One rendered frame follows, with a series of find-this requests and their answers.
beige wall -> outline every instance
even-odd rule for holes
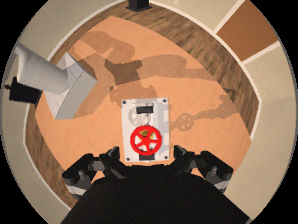
[[[113,0],[50,0],[30,21],[21,42],[48,58],[71,30],[111,2]],[[173,4],[174,0],[159,2],[179,7],[214,29],[236,0],[180,0],[178,5]],[[190,2],[200,4],[193,6]],[[296,137],[296,97],[291,70],[282,48],[270,51],[244,67],[262,97],[262,109],[252,145],[225,194],[254,219],[275,193],[288,166]],[[11,72],[6,71],[5,75],[8,74],[11,77],[16,74],[16,64]],[[41,182],[25,152],[22,143],[25,110],[25,104],[8,101],[4,90],[2,138],[6,156],[20,188],[34,209],[48,223],[59,223],[68,208]]]

red valve wheel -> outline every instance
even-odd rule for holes
[[[144,132],[144,131],[148,131],[146,136],[143,136],[141,134],[141,132]],[[156,140],[150,139],[152,133],[156,136],[156,138],[157,138]],[[141,142],[138,144],[135,143],[136,137],[139,137],[141,140]],[[151,143],[156,144],[153,149],[150,149]],[[130,136],[130,145],[131,145],[132,149],[135,152],[139,153],[140,155],[144,155],[144,156],[150,156],[150,155],[153,155],[154,153],[156,153],[159,150],[159,148],[161,147],[161,143],[162,143],[161,134],[159,133],[159,131],[156,128],[149,126],[149,125],[137,127]],[[147,151],[143,151],[143,150],[139,149],[139,147],[141,147],[143,145],[146,147]]]

orange floor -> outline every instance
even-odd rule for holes
[[[251,144],[245,124],[222,87],[177,45],[140,25],[109,17],[68,53],[84,60],[98,83],[71,120],[54,120],[45,95],[40,99],[35,117],[63,169],[85,153],[97,156],[113,146],[120,147],[124,162],[121,100],[167,97],[171,151],[164,164],[173,161],[178,144],[197,154],[208,150],[237,170]],[[182,116],[194,120],[190,129],[182,125]]]

red handwheel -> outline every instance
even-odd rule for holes
[[[143,136],[141,134],[141,132],[144,132],[144,131],[148,131],[146,136]],[[156,139],[150,138],[152,133],[153,133],[153,135],[156,136]],[[138,144],[135,143],[136,137],[138,137],[141,140],[141,142]],[[137,127],[130,136],[130,145],[131,145],[132,149],[135,152],[139,153],[140,155],[144,155],[144,156],[150,156],[150,155],[153,155],[154,153],[156,153],[159,150],[159,148],[161,147],[161,143],[162,143],[161,134],[159,133],[159,131],[156,128],[149,126],[149,125]],[[151,149],[150,144],[152,144],[152,145],[156,144],[156,145],[154,146],[154,148]],[[139,147],[141,147],[141,146],[145,146],[146,151],[139,149]]]

